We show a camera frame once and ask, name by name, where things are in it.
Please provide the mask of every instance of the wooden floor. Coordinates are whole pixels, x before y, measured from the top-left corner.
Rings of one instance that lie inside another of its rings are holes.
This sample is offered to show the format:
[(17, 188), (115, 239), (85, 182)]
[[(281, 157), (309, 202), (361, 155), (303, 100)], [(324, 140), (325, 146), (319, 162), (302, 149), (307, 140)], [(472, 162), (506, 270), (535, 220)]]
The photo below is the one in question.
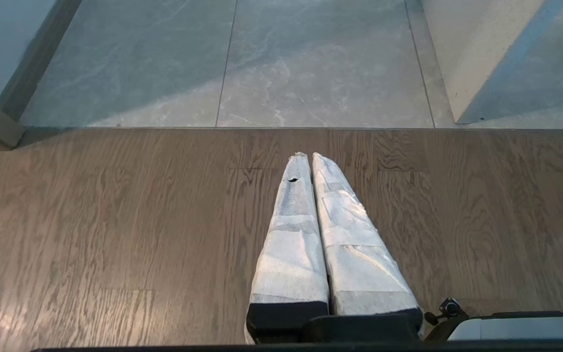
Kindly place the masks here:
[(242, 343), (297, 150), (338, 162), (424, 309), (563, 310), (563, 133), (77, 130), (0, 152), (0, 351)]

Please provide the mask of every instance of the wood grain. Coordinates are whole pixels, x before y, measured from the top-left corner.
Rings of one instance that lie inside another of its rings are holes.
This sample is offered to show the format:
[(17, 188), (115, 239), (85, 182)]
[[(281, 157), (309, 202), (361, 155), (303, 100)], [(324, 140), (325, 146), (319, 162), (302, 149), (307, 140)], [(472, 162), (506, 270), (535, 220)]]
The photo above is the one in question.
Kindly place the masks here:
[(75, 130), (0, 152), (0, 351), (241, 343), (296, 151), (339, 163), (423, 308), (563, 310), (563, 132)]

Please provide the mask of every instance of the white wrapped object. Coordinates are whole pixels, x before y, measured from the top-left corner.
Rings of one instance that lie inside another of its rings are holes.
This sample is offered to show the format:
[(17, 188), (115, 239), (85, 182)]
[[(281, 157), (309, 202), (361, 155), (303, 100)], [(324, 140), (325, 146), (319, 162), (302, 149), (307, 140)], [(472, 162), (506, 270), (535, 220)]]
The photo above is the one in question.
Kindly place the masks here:
[[(266, 240), (258, 258), (250, 304), (329, 301), (329, 286), (314, 202), (310, 163), (290, 157)], [(252, 342), (245, 330), (245, 337)]]
[(335, 162), (314, 153), (314, 192), (330, 275), (330, 310), (366, 315), (418, 309), (377, 229)]

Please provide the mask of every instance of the tile grout line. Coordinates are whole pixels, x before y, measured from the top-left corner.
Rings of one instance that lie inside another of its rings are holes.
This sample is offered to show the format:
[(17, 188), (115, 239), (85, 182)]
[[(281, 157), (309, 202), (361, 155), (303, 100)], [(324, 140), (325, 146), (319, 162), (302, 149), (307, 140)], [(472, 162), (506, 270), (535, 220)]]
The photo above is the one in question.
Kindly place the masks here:
[(230, 29), (230, 41), (227, 43), (227, 56), (225, 57), (225, 69), (223, 69), (223, 80), (221, 81), (221, 92), (218, 95), (217, 120), (214, 128), (218, 127), (218, 116), (221, 113), (221, 100), (223, 99), (223, 88), (225, 87), (225, 76), (227, 75), (227, 64), (230, 60), (230, 48), (232, 47), (232, 36), (234, 34), (234, 24), (236, 23), (236, 10), (238, 9), (238, 0), (234, 5), (234, 16), (232, 18), (232, 28)]
[(414, 53), (416, 54), (416, 62), (418, 62), (418, 70), (420, 71), (420, 79), (423, 81), (423, 89), (425, 90), (425, 98), (427, 99), (427, 107), (429, 108), (429, 117), (432, 118), (433, 129), (436, 128), (436, 122), (433, 120), (432, 105), (429, 102), (429, 94), (427, 94), (427, 85), (425, 84), (425, 74), (423, 73), (423, 67), (420, 65), (420, 58), (418, 57), (418, 49), (416, 48), (416, 40), (414, 39), (414, 31), (411, 28), (410, 13), (407, 9), (407, 0), (404, 0), (405, 6), (405, 16), (407, 16), (407, 26), (410, 29), (411, 43), (414, 46)]

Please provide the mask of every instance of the marble tile floor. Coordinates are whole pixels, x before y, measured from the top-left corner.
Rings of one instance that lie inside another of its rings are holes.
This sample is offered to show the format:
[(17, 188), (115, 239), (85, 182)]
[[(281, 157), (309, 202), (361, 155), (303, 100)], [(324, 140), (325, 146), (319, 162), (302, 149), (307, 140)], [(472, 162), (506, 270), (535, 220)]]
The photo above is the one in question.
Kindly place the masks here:
[[(558, 19), (525, 67), (560, 62)], [(84, 0), (21, 123), (563, 129), (563, 104), (520, 112), (453, 123), (420, 0)]]

